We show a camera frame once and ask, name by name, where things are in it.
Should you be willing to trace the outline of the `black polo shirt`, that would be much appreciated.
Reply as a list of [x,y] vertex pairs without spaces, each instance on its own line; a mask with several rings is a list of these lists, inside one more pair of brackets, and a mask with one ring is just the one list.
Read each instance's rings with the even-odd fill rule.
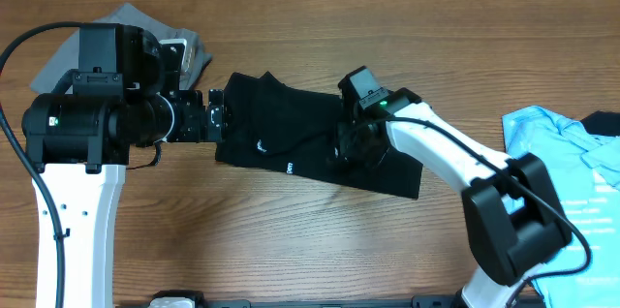
[[388,150],[377,165],[335,163],[336,95],[293,89],[271,73],[234,73],[224,89],[230,116],[215,160],[415,200],[422,164]]

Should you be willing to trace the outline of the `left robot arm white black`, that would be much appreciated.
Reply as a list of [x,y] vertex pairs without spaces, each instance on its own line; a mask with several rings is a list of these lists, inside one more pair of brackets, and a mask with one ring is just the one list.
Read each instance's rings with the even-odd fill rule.
[[224,138],[223,93],[180,86],[194,59],[184,39],[86,23],[76,66],[25,111],[39,213],[38,306],[111,305],[116,211],[133,147]]

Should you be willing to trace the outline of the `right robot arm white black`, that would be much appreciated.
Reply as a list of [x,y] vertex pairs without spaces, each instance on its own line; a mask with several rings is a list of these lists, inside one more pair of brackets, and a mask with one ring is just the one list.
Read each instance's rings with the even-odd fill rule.
[[420,96],[384,88],[366,67],[345,75],[338,87],[340,166],[373,169],[389,153],[400,153],[459,194],[478,267],[453,306],[520,306],[522,290],[573,238],[543,161],[533,154],[513,158],[468,138]]

